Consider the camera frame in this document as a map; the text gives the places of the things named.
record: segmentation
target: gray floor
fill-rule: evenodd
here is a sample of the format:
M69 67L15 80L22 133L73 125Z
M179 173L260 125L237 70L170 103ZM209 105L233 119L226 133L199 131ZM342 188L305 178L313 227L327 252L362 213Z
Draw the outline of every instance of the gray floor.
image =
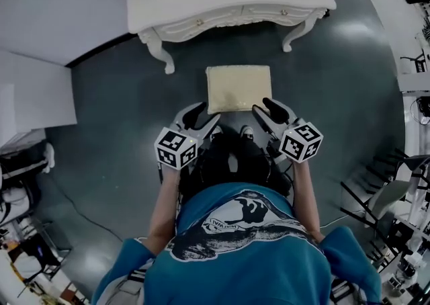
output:
M122 238L145 235L159 190L153 142L177 110L206 100L207 66L269 65L273 98L325 135L310 162L321 224L342 215L341 203L353 208L340 180L356 184L374 155L403 148L404 118L394 60L372 3L336 2L338 9L288 54L281 42L290 29L263 23L166 44L174 75L165 75L137 38L73 69L78 124L47 130L56 167L39 178L38 215L53 219L73 246L64 269L84 293L110 268L120 242L78 216L61 192ZM223 120L236 129L250 123L257 142L265 140L250 113Z

